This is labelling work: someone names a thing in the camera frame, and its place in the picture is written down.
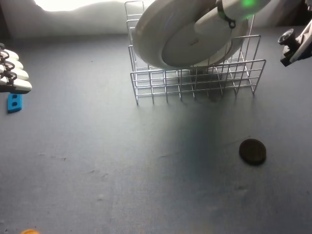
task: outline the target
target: metal wire rack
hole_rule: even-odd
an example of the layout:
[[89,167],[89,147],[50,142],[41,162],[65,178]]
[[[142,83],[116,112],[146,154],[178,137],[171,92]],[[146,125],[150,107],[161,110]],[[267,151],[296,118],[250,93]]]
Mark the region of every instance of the metal wire rack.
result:
[[229,59],[219,65],[193,66],[192,69],[179,69],[173,71],[161,70],[143,62],[134,52],[132,33],[145,9],[151,4],[150,0],[135,0],[125,3],[127,28],[130,45],[129,55],[132,66],[130,73],[131,83],[136,98],[136,103],[141,97],[154,97],[165,95],[179,95],[191,93],[196,98],[199,92],[205,92],[208,97],[210,92],[218,90],[222,96],[227,90],[234,90],[238,94],[240,88],[249,87],[254,94],[257,90],[266,60],[257,59],[261,36],[251,35],[254,16],[248,36],[243,39],[240,49]]

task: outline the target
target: dish rack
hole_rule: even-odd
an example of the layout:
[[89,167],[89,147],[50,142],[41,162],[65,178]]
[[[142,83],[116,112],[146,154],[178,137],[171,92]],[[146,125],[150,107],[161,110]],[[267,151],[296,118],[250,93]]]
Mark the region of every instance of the dish rack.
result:
[[234,90],[235,95],[237,95],[240,88],[247,87],[253,94],[256,92],[266,60],[256,60],[261,36],[251,35],[254,16],[252,17],[249,35],[237,38],[243,38],[244,43],[229,59],[217,65],[209,64],[208,59],[207,66],[193,65],[191,69],[167,71],[146,64],[135,54],[132,45],[132,33],[136,24],[152,2],[151,0],[135,0],[125,3],[130,39],[129,55],[132,67],[130,77],[137,104],[139,98],[142,97],[151,97],[154,103],[156,96],[165,96],[168,102],[170,95],[179,95],[180,100],[182,100],[186,94],[191,94],[194,99],[199,93],[207,94],[210,97],[211,92],[215,90],[221,96],[227,90]]

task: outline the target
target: blue block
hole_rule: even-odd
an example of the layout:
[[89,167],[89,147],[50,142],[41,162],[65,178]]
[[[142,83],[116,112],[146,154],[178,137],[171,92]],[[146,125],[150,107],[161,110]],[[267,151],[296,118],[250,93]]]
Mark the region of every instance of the blue block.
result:
[[20,111],[23,108],[22,94],[9,94],[8,113]]

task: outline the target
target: wall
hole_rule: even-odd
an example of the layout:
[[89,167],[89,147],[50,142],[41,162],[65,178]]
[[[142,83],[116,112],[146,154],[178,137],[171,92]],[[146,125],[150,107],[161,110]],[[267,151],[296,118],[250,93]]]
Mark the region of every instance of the wall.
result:
[[[257,14],[255,26],[276,26],[299,3],[300,0],[272,0]],[[95,3],[70,12],[47,12],[33,0],[2,0],[1,5],[13,38],[127,32],[122,2]]]

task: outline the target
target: table surface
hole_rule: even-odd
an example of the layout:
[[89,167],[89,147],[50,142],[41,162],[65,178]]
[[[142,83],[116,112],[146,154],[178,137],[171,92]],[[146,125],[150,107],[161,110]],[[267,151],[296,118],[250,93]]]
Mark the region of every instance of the table surface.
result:
[[254,30],[254,97],[139,106],[126,36],[15,41],[33,91],[9,115],[0,95],[0,233],[310,233],[312,60],[279,62],[285,30]]

